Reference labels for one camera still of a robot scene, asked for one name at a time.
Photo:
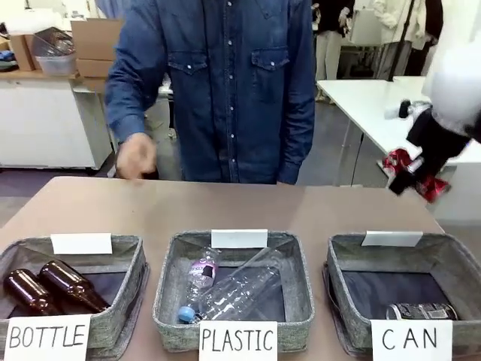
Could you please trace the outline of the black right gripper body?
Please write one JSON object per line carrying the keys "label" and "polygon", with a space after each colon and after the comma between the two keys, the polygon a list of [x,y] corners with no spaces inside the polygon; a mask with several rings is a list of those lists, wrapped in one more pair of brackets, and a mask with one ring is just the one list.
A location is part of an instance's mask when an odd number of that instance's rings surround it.
{"label": "black right gripper body", "polygon": [[414,159],[416,179],[423,177],[424,163],[446,164],[458,156],[467,146],[470,138],[442,127],[433,117],[431,109],[424,110],[413,122],[407,140],[422,152]]}

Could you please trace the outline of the person's right hand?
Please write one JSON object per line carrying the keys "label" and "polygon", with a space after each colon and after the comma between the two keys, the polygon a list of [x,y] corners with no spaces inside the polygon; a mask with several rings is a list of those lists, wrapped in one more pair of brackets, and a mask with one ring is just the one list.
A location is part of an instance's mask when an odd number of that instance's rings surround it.
{"label": "person's right hand", "polygon": [[119,148],[117,174],[126,180],[142,179],[156,170],[156,144],[143,132],[130,135]]}

